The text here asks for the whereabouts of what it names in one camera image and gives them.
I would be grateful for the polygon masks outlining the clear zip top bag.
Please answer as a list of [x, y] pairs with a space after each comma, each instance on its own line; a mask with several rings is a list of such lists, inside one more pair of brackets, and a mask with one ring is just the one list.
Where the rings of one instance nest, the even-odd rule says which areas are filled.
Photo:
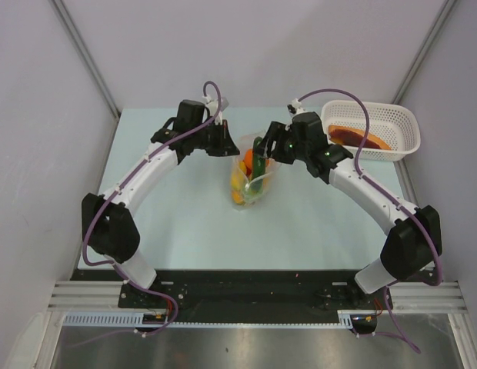
[[281, 164], [271, 158], [260, 158], [253, 148], [264, 138], [265, 131], [242, 136], [239, 155], [232, 158], [230, 193], [234, 206], [245, 208], [264, 197]]

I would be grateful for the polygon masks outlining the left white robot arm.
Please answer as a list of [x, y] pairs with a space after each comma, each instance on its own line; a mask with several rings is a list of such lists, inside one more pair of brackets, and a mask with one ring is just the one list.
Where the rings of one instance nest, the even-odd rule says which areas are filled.
[[176, 115], [154, 133], [146, 152], [120, 181], [82, 199], [83, 261], [92, 264], [88, 249], [102, 255], [105, 264], [138, 285], [135, 297], [148, 308], [161, 301], [162, 288], [154, 283], [157, 273], [138, 249], [135, 213], [155, 185], [193, 151], [203, 150], [210, 157], [239, 154], [222, 117], [227, 107], [225, 98], [181, 101]]

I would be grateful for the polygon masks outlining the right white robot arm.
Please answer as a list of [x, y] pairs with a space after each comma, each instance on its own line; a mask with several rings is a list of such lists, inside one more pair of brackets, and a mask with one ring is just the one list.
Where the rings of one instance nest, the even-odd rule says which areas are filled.
[[274, 121], [255, 154], [282, 164], [305, 164], [314, 178], [342, 191], [369, 214], [386, 240], [379, 257], [356, 273], [347, 289], [349, 303], [366, 308], [375, 292], [418, 274], [434, 263], [430, 284], [442, 282], [442, 235], [439, 213], [432, 206], [420, 208], [398, 199], [362, 170], [345, 147], [328, 141], [321, 118], [313, 111], [295, 115], [289, 125]]

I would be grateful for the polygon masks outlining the orange toy tangerine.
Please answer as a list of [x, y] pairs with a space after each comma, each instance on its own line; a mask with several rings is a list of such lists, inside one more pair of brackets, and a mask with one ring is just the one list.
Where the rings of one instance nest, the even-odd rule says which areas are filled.
[[251, 168], [252, 167], [252, 160], [253, 160], [253, 150], [249, 149], [245, 153], [243, 161], [248, 168]]

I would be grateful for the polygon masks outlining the dark green toy cucumber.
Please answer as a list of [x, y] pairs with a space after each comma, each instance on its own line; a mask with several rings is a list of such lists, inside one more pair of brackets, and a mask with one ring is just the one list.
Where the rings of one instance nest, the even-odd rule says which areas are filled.
[[262, 190], [262, 176], [265, 174], [266, 160], [261, 156], [255, 153], [255, 149], [261, 143], [262, 138], [260, 136], [256, 137], [253, 141], [253, 160], [251, 167], [251, 181], [249, 190], [251, 193], [256, 194]]

